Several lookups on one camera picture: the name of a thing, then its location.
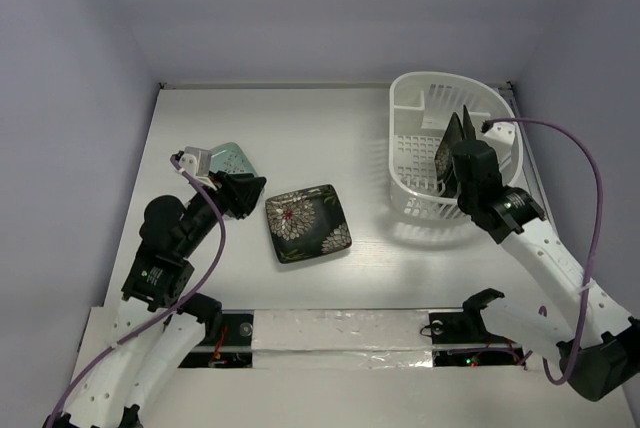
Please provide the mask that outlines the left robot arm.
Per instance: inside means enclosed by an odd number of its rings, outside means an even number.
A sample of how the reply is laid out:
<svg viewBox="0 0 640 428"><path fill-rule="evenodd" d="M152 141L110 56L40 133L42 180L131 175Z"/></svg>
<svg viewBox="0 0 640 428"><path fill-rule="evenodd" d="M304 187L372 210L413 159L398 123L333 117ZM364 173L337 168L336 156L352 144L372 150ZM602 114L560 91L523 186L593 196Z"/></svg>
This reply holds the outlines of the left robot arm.
<svg viewBox="0 0 640 428"><path fill-rule="evenodd" d="M194 268L189 256L224 216L243 219L258 203L267 181L250 173L217 172L195 189L187 204L171 195L145 208L141 244L122 288L113 328L116 340L69 384L45 421L48 427L114 427L140 367L161 336L162 321L196 293L186 286Z"/></svg>

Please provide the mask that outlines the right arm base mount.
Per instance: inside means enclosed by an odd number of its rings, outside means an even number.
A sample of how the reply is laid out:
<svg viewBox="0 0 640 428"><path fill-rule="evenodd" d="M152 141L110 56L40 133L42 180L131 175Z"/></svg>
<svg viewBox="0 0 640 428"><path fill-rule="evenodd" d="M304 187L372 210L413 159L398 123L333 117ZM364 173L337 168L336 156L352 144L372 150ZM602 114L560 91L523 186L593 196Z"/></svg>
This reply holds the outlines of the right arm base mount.
<svg viewBox="0 0 640 428"><path fill-rule="evenodd" d="M435 367L525 367L528 356L512 340L490 333L481 312L504 294L488 288L469 297L454 311L430 312L419 334L433 346Z"/></svg>

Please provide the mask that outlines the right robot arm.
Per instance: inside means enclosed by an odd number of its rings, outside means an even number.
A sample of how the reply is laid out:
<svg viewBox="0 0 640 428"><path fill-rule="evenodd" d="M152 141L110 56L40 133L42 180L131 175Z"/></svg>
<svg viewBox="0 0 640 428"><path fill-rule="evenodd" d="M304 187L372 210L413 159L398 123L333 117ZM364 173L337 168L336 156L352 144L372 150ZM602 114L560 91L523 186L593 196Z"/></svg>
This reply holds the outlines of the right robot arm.
<svg viewBox="0 0 640 428"><path fill-rule="evenodd" d="M554 323L545 310L527 314L488 288L463 302L462 332L473 340L498 334L522 343L545 367L560 369L553 384L599 401L639 373L639 321L593 278L601 224L594 224L581 265L532 196L504 184L496 151L476 133L469 113L451 116L436 152L438 179L456 194L461 212L527 270L565 322Z"/></svg>

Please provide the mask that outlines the black floral square plate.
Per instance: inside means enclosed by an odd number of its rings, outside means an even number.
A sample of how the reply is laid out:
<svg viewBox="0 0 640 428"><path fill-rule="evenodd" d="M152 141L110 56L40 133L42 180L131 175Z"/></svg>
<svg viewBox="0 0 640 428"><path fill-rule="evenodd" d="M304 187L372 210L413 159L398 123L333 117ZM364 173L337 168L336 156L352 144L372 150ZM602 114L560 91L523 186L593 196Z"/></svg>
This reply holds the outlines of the black floral square plate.
<svg viewBox="0 0 640 428"><path fill-rule="evenodd" d="M333 255L352 246L342 204L331 184L267 198L265 211L274 252L281 264Z"/></svg>

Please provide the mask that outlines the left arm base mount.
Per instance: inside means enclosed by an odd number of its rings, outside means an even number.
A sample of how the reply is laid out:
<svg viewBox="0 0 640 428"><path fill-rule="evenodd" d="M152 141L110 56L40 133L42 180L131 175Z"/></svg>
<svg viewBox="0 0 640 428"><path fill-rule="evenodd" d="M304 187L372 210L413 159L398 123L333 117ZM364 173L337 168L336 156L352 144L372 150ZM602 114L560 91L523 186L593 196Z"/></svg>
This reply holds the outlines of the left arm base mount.
<svg viewBox="0 0 640 428"><path fill-rule="evenodd" d="M224 311L216 338L207 336L180 363L184 369L251 368L253 311Z"/></svg>

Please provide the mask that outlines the light green speckled plate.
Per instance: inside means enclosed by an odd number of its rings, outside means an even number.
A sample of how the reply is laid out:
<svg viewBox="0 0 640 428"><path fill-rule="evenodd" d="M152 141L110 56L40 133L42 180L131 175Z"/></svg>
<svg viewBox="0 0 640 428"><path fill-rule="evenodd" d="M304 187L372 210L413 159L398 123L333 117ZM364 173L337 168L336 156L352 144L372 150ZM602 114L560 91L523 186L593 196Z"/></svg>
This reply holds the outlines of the light green speckled plate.
<svg viewBox="0 0 640 428"><path fill-rule="evenodd" d="M241 147L235 142L223 143L211 149L210 171L228 174L257 175L255 168Z"/></svg>

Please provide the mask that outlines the black teal square plate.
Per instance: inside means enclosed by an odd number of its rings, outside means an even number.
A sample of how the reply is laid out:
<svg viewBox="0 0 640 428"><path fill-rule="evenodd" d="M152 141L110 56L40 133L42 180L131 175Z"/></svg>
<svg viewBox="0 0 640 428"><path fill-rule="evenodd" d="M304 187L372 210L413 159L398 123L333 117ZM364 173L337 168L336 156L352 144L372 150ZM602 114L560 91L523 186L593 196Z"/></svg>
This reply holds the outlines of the black teal square plate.
<svg viewBox="0 0 640 428"><path fill-rule="evenodd" d="M452 173L452 155L451 155L451 150L450 150L450 156L448 158L440 158L439 157L439 146L436 150L435 156L434 156L434 165L436 168L436 175L437 175L437 180L439 182L445 182L450 174Z"/></svg>

